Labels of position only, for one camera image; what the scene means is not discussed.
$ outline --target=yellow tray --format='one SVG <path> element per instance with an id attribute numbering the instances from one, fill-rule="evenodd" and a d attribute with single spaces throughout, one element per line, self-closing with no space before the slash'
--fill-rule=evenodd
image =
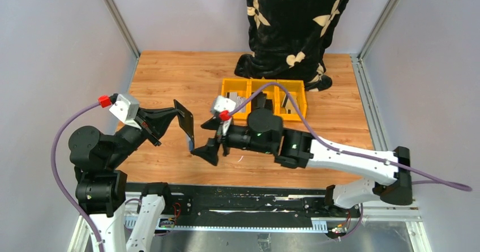
<path id="1" fill-rule="evenodd" d="M 227 92 L 236 92 L 238 96 L 249 98 L 253 92 L 268 82 L 277 82 L 283 85 L 290 94 L 296 99 L 297 105 L 305 117 L 307 114 L 307 99 L 305 98 L 305 87 L 301 80 L 269 80 L 269 79 L 245 79 L 245 78 L 225 78 L 222 81 L 222 96 Z M 301 121 L 295 111 L 287 114 L 286 109 L 282 108 L 282 102 L 285 93 L 279 87 L 269 86 L 263 90 L 268 99 L 273 100 L 273 114 L 282 117 L 286 121 Z M 233 118 L 246 120 L 251 112 L 251 104 L 247 104 L 245 112 L 237 112 Z"/>

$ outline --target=red connector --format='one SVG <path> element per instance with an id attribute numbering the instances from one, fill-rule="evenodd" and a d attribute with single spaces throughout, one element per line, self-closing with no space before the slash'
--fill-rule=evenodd
<path id="1" fill-rule="evenodd" d="M 220 119 L 221 119 L 222 121 L 228 121 L 228 120 L 230 120 L 230 118 L 231 118 L 231 116 L 228 115 L 228 110 L 224 110 L 224 111 L 221 112 L 218 116 L 220 117 Z"/>
<path id="2" fill-rule="evenodd" d="M 110 101 L 110 98 L 107 95 L 100 96 L 98 98 L 98 101 L 102 108 L 106 108 L 107 106 L 112 104 L 112 101 Z"/>

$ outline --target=wooden tabletop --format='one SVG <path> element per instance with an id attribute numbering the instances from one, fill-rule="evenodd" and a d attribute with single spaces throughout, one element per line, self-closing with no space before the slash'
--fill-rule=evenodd
<path id="1" fill-rule="evenodd" d="M 241 54 L 144 51 L 130 93 L 142 108 L 173 107 L 173 99 L 177 99 L 195 117 L 196 147 L 205 145 L 213 131 L 202 130 L 200 125 L 211 118 L 210 107 L 221 92 L 222 79 L 235 77 L 233 71 Z M 372 149 L 350 57 L 327 54 L 325 64 L 333 86 L 326 91 L 306 93 L 308 122 L 328 140 Z M 306 130 L 301 122 L 284 125 Z M 271 155 L 237 149 L 232 149 L 228 157 L 220 153 L 218 166 L 212 166 L 189 153 L 185 134 L 176 119 L 160 141 L 160 147 L 145 142 L 119 167 L 128 174 L 129 181 L 325 188 L 359 179 L 330 169 L 283 168 L 273 162 Z"/>

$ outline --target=black handheld object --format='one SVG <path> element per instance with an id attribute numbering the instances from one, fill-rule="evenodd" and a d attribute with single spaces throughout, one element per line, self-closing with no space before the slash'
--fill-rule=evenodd
<path id="1" fill-rule="evenodd" d="M 304 168 L 312 156 L 309 152 L 312 136 L 303 131 L 285 129 L 282 118 L 266 108 L 251 112 L 247 117 L 247 126 L 234 125 L 232 121 L 226 135 L 223 135 L 217 117 L 203 123 L 202 128 L 216 130 L 216 135 L 191 153 L 214 166 L 218 164 L 220 145 L 224 156 L 230 153 L 230 148 L 273 154 L 276 163 L 288 168 Z"/>
<path id="2" fill-rule="evenodd" d="M 77 187 L 75 196 L 87 214 L 105 213 L 112 217 L 125 201 L 127 175 L 115 170 L 138 147 L 149 140 L 154 146 L 161 145 L 173 118 L 178 117 L 193 149 L 193 115 L 177 100 L 175 108 L 139 108 L 135 117 L 141 129 L 124 126 L 114 135 L 105 135 L 93 126 L 75 130 L 68 140 L 70 161 L 75 165 Z"/>

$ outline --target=white wall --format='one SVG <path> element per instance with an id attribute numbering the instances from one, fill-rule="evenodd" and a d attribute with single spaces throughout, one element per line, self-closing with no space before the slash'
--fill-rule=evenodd
<path id="1" fill-rule="evenodd" d="M 125 91 L 135 60 L 103 0 L 0 0 L 2 251 L 66 251 L 78 213 L 57 188 L 50 147 L 60 125 L 103 94 Z M 62 137 L 58 167 L 73 192 L 69 133 L 113 130 L 96 109 Z"/>
<path id="2" fill-rule="evenodd" d="M 351 0 L 329 53 L 358 53 L 388 0 Z M 115 0 L 140 50 L 247 51 L 246 0 Z"/>
<path id="3" fill-rule="evenodd" d="M 433 251 L 478 251 L 480 0 L 401 0 L 365 59 L 390 147 L 474 188 L 414 188 Z"/>

